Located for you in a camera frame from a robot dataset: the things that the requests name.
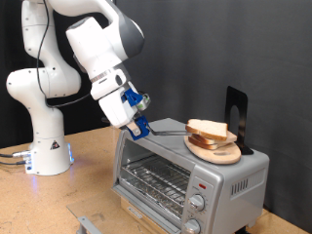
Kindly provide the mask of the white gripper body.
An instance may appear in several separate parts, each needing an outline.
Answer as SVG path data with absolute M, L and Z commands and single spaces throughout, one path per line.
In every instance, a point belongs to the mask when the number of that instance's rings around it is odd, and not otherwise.
M 125 92 L 132 87 L 122 69 L 102 73 L 101 78 L 92 84 L 93 99 L 98 101 L 106 118 L 117 128 L 132 122 L 137 113 L 137 108 L 131 106 L 125 96 Z

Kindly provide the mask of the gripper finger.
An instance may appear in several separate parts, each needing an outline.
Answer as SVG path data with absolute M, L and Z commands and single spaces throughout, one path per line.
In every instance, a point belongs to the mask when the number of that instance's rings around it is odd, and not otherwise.
M 141 134 L 139 126 L 134 121 L 130 122 L 127 127 L 134 134 L 135 137 L 138 137 Z

